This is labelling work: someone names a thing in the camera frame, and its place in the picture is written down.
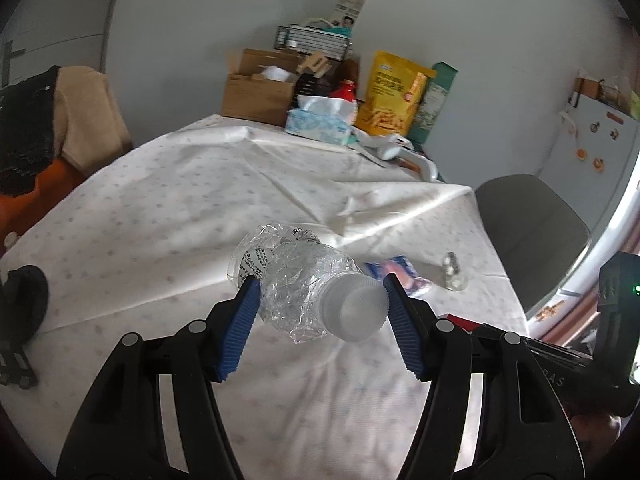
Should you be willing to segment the person's right hand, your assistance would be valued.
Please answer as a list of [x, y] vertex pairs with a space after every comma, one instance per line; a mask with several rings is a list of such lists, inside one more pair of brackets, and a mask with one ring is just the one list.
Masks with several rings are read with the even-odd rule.
[[588, 468], [593, 467], [612, 448], [620, 436], [622, 420], [609, 414], [575, 415], [570, 420]]

